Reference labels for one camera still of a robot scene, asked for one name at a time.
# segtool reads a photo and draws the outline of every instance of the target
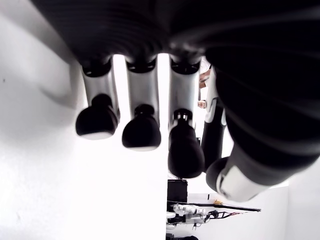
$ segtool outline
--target robotic hand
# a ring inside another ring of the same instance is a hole
[[[157,54],[170,54],[169,170],[206,172],[228,199],[247,201],[320,156],[319,1],[32,0],[79,63],[89,107],[78,135],[112,136],[120,121],[112,55],[126,57],[131,121],[125,147],[161,142]],[[194,130],[199,62],[214,67],[201,147]],[[234,141],[221,158],[228,126]]]

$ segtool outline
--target white robot part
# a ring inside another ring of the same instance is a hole
[[[131,70],[127,69],[131,119],[135,117],[136,108],[146,104],[153,107],[154,118],[160,125],[157,61],[151,71],[136,73]]]
[[[82,76],[84,80],[86,98],[88,105],[92,105],[92,100],[99,94],[106,94],[110,97],[112,102],[112,108],[117,113],[119,111],[118,94],[116,89],[116,80],[113,67],[113,61],[111,61],[111,69],[103,76],[91,77],[91,72],[84,72],[82,69]]]
[[[170,69],[169,84],[169,130],[174,126],[174,112],[178,109],[186,109],[195,112],[198,105],[199,70],[191,74],[181,74]],[[191,126],[195,128],[196,122],[191,119]]]
[[[185,215],[186,224],[205,224],[206,218],[197,214],[187,214]]]
[[[170,211],[166,212],[166,219],[173,219],[175,216],[176,216],[175,212],[170,212]]]
[[[181,205],[181,204],[175,204],[173,206],[173,210],[176,214],[178,214],[180,217],[187,214],[192,214],[196,216],[206,216],[207,212],[204,208],[199,208],[196,205]]]
[[[205,122],[211,123],[215,116],[218,92],[216,88],[216,73],[214,68],[211,68],[209,79],[205,81],[205,85],[208,87],[206,96],[206,114]]]
[[[165,228],[166,228],[167,230],[173,230],[173,229],[176,228],[176,225],[174,225],[174,224],[167,224],[167,225],[165,226]]]

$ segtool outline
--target person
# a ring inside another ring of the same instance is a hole
[[[199,97],[198,97],[198,107],[201,109],[205,109],[207,105],[206,100],[203,100],[202,97],[204,95],[207,95],[208,90],[206,89],[206,91],[204,91],[204,88],[207,87],[206,81],[210,76],[210,71],[211,71],[211,64],[203,56],[200,62]]]

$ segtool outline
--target robotic arm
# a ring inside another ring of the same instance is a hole
[[[213,211],[206,211],[204,207],[217,207]],[[199,227],[198,225],[206,224],[211,219],[225,219],[231,216],[250,213],[250,212],[260,212],[261,209],[257,208],[244,208],[237,206],[228,206],[228,205],[217,205],[217,204],[198,204],[196,203],[176,203],[172,206],[173,211],[167,211],[166,213],[166,229],[172,230],[176,228],[177,224],[192,224],[195,228]],[[226,212],[218,211],[219,208],[229,208],[237,210],[245,210],[246,212]]]
[[[122,54],[131,113],[122,144],[158,147],[156,56],[168,53],[168,166],[177,177],[206,172],[213,190],[241,202],[320,156],[319,1],[32,1],[82,65],[89,107],[77,118],[78,135],[116,131],[112,56]],[[202,56],[216,77],[211,72],[200,147],[194,109]],[[226,125],[234,147],[221,158]]]

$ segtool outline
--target white wall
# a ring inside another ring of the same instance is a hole
[[[174,230],[167,230],[167,232],[174,234],[175,237],[193,235],[199,240],[284,240],[288,187],[268,189],[245,203],[230,201],[226,203],[258,208],[262,211],[211,220],[196,230],[192,230],[192,225],[177,225]]]
[[[138,153],[121,144],[130,119],[123,57],[115,58],[121,123],[112,138],[88,141],[75,132],[83,80],[59,36],[26,0],[1,0],[0,33],[0,239],[163,239],[168,56],[159,57],[162,145]],[[135,214],[141,201],[153,222]],[[130,224],[123,206],[136,216]]]
[[[286,240],[315,240],[320,236],[320,161],[293,176],[288,188]]]

